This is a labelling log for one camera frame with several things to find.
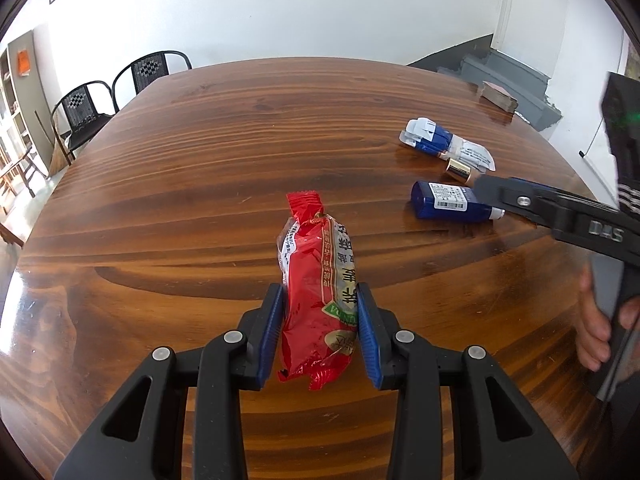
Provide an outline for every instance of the red snack package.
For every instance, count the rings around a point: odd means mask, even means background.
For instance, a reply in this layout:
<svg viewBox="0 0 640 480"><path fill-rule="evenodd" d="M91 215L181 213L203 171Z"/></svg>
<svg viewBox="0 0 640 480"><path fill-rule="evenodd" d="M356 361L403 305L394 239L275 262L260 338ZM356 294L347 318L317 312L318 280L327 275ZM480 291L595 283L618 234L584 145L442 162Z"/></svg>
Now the red snack package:
<svg viewBox="0 0 640 480"><path fill-rule="evenodd" d="M278 237L287 289L281 381L311 377L310 390L335 380L351 361L358 330L353 251L347 231L315 191L287 195L293 218Z"/></svg>

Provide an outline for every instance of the floor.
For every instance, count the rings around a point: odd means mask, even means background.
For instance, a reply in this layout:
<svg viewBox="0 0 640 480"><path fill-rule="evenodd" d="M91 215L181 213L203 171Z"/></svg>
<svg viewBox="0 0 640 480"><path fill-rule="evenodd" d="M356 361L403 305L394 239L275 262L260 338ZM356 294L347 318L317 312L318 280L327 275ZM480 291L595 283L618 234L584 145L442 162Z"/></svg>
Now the floor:
<svg viewBox="0 0 640 480"><path fill-rule="evenodd" d="M31 198L23 184L17 186L18 196L15 198L9 214L5 218L0 216L0 221L22 240L29 238L42 208L65 173L66 168L47 180L36 173L30 183L31 189L36 195L35 198ZM0 305L4 304L4 298L18 263L20 252L20 247L15 244L7 244L0 238Z"/></svg>

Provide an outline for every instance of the das logo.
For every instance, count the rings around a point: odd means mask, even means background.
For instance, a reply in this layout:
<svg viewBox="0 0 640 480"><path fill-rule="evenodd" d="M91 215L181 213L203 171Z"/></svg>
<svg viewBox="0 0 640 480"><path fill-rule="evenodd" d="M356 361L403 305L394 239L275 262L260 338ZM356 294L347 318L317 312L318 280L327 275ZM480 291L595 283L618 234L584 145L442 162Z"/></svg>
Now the das logo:
<svg viewBox="0 0 640 480"><path fill-rule="evenodd" d="M608 238L614 242L621 242L624 231L617 227L612 227L607 224L602 224L597 220L591 220L589 224L589 234L600 236L602 238Z"/></svg>

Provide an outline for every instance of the metal screw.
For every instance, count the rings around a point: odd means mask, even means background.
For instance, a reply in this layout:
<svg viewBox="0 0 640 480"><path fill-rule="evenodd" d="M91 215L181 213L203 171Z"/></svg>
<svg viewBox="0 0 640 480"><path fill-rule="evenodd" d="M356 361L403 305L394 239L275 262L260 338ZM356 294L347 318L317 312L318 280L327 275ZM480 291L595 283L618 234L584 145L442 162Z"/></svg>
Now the metal screw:
<svg viewBox="0 0 640 480"><path fill-rule="evenodd" d="M156 348L154 352L151 354L151 357L156 361L164 361L171 355L171 350L169 350L166 346L161 346L160 348Z"/></svg>
<svg viewBox="0 0 640 480"><path fill-rule="evenodd" d="M229 330L229 332L225 334L225 341L227 343L239 343L242 341L242 338L242 332L239 330Z"/></svg>
<svg viewBox="0 0 640 480"><path fill-rule="evenodd" d="M478 345L470 346L468 352L469 357L472 357L473 359L484 359L484 356L486 355L486 350Z"/></svg>
<svg viewBox="0 0 640 480"><path fill-rule="evenodd" d="M401 343L410 343L415 339L415 335L409 330L398 330L396 332L396 339Z"/></svg>

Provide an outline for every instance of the metal chair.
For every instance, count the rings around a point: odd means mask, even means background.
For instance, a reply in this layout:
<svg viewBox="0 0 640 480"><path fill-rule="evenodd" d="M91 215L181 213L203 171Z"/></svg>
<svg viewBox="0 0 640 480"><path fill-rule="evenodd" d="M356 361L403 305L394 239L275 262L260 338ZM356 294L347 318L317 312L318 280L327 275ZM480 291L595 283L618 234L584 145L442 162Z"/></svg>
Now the metal chair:
<svg viewBox="0 0 640 480"><path fill-rule="evenodd" d="M104 85L109 92L109 96L113 101L113 95L111 94L111 88L104 81L89 81L88 83L81 84L74 88L71 92L65 95L59 102L53 107L51 112L51 121L55 124L53 117L58 110L58 107L62 104L62 108L65 111L66 120L69 123L70 131L61 134L62 139L69 139L68 150L78 149L84 143L95 137L102 127L109 122L113 117L108 114L100 114L95 108L94 100L91 98L88 86L92 84Z"/></svg>
<svg viewBox="0 0 640 480"><path fill-rule="evenodd" d="M120 73L113 80L111 85L111 95L113 97L113 108L116 112L120 111L118 103L116 102L116 83L120 76L122 76L127 70L131 69L131 75L133 76L133 86L136 89L136 95L142 92L156 79L169 75L169 67L166 63L166 54L175 54L184 59L187 64L187 70L191 70L191 61L181 52L177 50L160 50L152 54L140 57L139 59L129 63L126 67L120 70Z"/></svg>

